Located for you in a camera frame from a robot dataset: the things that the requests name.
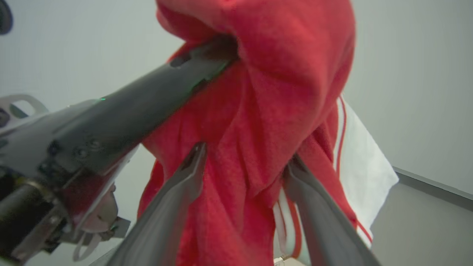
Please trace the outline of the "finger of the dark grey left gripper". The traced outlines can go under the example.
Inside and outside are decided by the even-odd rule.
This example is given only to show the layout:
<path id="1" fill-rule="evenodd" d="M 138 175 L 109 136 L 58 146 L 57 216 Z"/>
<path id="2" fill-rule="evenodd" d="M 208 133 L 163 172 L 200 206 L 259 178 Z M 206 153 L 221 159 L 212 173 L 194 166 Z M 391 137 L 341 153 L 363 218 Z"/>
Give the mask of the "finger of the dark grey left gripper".
<path id="1" fill-rule="evenodd" d="M 55 133 L 48 175 L 107 173 L 237 57 L 236 42 L 217 37 L 87 107 Z"/>

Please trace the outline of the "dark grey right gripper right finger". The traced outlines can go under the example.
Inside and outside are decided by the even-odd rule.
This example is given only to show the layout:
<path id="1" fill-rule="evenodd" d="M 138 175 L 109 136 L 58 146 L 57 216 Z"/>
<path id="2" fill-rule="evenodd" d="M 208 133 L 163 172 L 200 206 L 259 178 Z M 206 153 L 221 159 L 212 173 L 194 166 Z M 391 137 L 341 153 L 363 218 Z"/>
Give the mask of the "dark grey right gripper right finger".
<path id="1" fill-rule="evenodd" d="M 379 261 L 346 215 L 298 155 L 284 170 L 285 192 L 294 202 L 313 266 L 378 266 Z"/>

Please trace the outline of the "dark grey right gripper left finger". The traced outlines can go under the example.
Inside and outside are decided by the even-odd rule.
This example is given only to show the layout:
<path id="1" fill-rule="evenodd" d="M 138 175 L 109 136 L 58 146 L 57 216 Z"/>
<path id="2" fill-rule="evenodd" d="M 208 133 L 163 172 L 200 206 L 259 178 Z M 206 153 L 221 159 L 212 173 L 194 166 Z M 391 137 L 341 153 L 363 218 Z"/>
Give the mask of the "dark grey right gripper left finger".
<path id="1" fill-rule="evenodd" d="M 189 206 L 203 188 L 207 150 L 196 143 L 108 261 L 109 266 L 174 266 Z"/>

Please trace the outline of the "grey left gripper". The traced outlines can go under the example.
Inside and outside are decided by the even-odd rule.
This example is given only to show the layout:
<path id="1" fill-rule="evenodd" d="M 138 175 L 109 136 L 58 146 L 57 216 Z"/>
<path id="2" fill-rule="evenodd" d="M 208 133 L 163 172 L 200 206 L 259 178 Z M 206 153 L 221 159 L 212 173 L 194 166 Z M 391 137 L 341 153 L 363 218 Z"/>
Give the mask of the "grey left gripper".
<path id="1" fill-rule="evenodd" d="M 125 238 L 130 221 L 118 216 L 115 180 L 137 145 L 105 174 L 81 170 L 48 175 L 55 133 L 99 100 L 49 113 L 29 95 L 1 99 L 1 253 L 52 252 L 59 244 L 95 246 Z"/>

